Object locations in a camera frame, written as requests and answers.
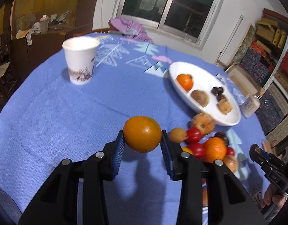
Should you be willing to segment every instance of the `metal screw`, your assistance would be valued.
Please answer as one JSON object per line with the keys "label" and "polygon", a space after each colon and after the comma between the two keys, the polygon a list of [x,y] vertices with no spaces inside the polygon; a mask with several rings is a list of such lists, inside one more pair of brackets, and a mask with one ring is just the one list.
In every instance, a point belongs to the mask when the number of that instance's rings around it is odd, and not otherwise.
{"label": "metal screw", "polygon": [[103,158],[104,157],[104,152],[97,152],[97,153],[95,153],[95,156],[97,158]]}
{"label": "metal screw", "polygon": [[220,159],[215,160],[215,164],[217,166],[223,166],[223,161],[221,161]]}
{"label": "metal screw", "polygon": [[189,158],[190,157],[190,153],[188,153],[188,152],[182,152],[180,155],[183,158]]}
{"label": "metal screw", "polygon": [[62,164],[63,164],[64,166],[67,166],[67,165],[70,164],[70,160],[69,160],[69,159],[64,159],[64,160],[62,160]]}

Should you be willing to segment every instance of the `persimmon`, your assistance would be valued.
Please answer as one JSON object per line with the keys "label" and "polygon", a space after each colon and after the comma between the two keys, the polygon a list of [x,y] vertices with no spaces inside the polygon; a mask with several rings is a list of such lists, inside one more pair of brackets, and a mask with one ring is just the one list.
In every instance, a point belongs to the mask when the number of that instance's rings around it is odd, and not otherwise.
{"label": "persimmon", "polygon": [[190,91],[193,88],[194,81],[190,74],[180,74],[176,78],[177,82],[185,91]]}

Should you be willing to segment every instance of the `purple jacket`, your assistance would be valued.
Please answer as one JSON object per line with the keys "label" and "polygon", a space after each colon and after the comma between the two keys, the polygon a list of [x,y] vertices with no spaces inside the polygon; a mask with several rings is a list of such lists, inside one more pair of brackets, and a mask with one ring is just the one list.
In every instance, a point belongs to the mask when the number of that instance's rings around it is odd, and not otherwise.
{"label": "purple jacket", "polygon": [[127,35],[128,38],[153,43],[152,39],[147,35],[144,26],[136,21],[117,18],[111,19],[110,23],[124,35]]}

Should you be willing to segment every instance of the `white plate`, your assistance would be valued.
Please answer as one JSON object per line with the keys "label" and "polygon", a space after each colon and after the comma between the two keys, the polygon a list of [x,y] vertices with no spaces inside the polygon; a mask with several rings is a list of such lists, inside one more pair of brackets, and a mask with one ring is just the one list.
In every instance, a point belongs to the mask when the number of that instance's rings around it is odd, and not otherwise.
{"label": "white plate", "polygon": [[[192,75],[194,86],[189,92],[186,92],[176,81],[176,77],[180,74]],[[215,76],[211,75],[209,72],[190,63],[175,62],[169,67],[169,76],[174,89],[177,91],[181,99],[183,99],[184,102],[194,111],[198,113],[205,112],[210,114],[213,119],[215,119],[216,123],[221,126],[234,126],[241,120],[239,105],[234,99],[233,95]],[[232,111],[227,115],[221,113],[221,111],[218,109],[218,101],[211,93],[213,87],[224,87],[224,95],[232,105]],[[193,90],[203,90],[209,95],[209,104],[206,107],[202,107],[191,97]]]}

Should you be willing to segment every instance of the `window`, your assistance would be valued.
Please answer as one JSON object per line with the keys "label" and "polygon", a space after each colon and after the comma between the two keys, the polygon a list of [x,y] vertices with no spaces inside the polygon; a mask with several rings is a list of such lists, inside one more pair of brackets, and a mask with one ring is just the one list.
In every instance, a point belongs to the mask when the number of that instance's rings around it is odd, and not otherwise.
{"label": "window", "polygon": [[202,48],[223,0],[120,0],[117,17],[187,38]]}

